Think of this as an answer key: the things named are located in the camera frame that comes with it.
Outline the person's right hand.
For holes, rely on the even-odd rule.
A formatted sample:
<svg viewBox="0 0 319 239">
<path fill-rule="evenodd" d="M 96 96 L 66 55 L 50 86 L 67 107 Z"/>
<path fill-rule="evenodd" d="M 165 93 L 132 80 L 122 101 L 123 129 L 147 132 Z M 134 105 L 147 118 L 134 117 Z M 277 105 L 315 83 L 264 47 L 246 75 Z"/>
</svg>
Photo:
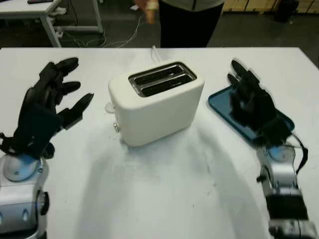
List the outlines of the person's right hand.
<svg viewBox="0 0 319 239">
<path fill-rule="evenodd" d="M 139 9 L 143 11 L 157 10 L 159 8 L 158 0 L 134 0 Z"/>
</svg>

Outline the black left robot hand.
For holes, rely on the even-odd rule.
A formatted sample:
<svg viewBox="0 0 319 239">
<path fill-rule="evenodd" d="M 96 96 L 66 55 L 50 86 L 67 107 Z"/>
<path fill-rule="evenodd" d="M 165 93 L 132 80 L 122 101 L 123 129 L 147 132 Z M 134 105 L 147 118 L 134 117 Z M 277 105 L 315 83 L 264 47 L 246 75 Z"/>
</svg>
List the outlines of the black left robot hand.
<svg viewBox="0 0 319 239">
<path fill-rule="evenodd" d="M 61 60 L 58 63 L 49 62 L 39 73 L 39 80 L 25 93 L 19 113 L 18 123 L 34 104 L 62 117 L 62 128 L 68 130 L 83 118 L 84 111 L 90 105 L 94 94 L 87 93 L 72 108 L 65 108 L 60 112 L 56 111 L 64 96 L 77 91 L 81 87 L 79 81 L 64 82 L 64 78 L 79 66 L 79 59 L 71 57 Z"/>
</svg>

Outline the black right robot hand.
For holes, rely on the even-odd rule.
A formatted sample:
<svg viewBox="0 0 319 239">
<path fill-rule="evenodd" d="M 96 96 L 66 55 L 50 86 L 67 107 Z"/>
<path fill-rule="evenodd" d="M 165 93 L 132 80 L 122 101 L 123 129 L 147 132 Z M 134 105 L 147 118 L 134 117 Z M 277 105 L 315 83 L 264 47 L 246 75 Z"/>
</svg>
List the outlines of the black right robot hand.
<svg viewBox="0 0 319 239">
<path fill-rule="evenodd" d="M 227 79 L 231 86 L 232 116 L 241 125 L 259 131 L 277 117 L 274 102 L 251 70 L 235 59 L 231 61 L 231 67 L 235 75 L 229 73 Z"/>
</svg>

